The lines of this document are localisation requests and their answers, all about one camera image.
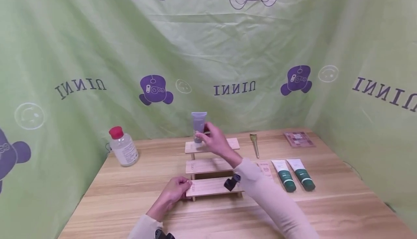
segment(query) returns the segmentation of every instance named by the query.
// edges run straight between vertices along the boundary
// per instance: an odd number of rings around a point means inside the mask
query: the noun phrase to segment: beige long-sleeve shirt
[[[319,238],[299,206],[257,165],[244,158],[234,171],[241,176],[242,189],[271,217],[286,239]],[[162,228],[162,223],[143,215],[128,239],[154,239],[158,228]]]

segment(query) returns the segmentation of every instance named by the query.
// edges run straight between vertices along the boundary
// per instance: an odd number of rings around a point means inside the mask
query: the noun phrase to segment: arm
[[[144,214],[130,232],[128,239],[154,239],[158,229],[162,229],[162,223]]]
[[[319,235],[299,206],[249,159],[235,168],[241,187],[271,217],[286,239],[316,239]]]
[[[154,239],[155,232],[162,229],[162,220],[175,203],[185,198],[192,182],[183,176],[172,178],[149,211],[140,217],[128,239]]]
[[[234,168],[241,176],[241,187],[271,217],[286,239],[319,238],[299,206],[279,185],[264,176],[257,165],[233,151],[218,127],[206,122],[204,131],[210,134],[197,133],[196,137]]]

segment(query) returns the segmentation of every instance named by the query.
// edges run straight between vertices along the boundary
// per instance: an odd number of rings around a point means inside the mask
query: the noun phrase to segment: skincare tube
[[[194,128],[194,142],[201,143],[202,140],[195,137],[198,132],[204,133],[204,123],[206,122],[207,112],[192,112],[193,128]]]
[[[292,179],[291,173],[288,170],[285,160],[271,160],[274,164],[275,170],[278,172],[279,179],[285,187],[287,192],[294,192],[297,187]]]
[[[312,191],[316,188],[314,185],[313,180],[308,175],[307,170],[305,169],[304,165],[302,164],[300,159],[287,159],[288,163],[290,164],[291,168],[294,170],[298,180],[303,185],[306,191]]]

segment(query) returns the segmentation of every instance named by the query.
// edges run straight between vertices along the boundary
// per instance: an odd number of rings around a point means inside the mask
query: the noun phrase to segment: red bottle cap
[[[120,126],[112,127],[109,130],[109,134],[113,140],[118,140],[124,135],[123,129]]]

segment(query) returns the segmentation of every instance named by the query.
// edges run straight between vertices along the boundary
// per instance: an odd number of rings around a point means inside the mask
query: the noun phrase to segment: green backdrop
[[[310,127],[417,231],[417,0],[0,0],[0,234],[59,235],[108,153]]]

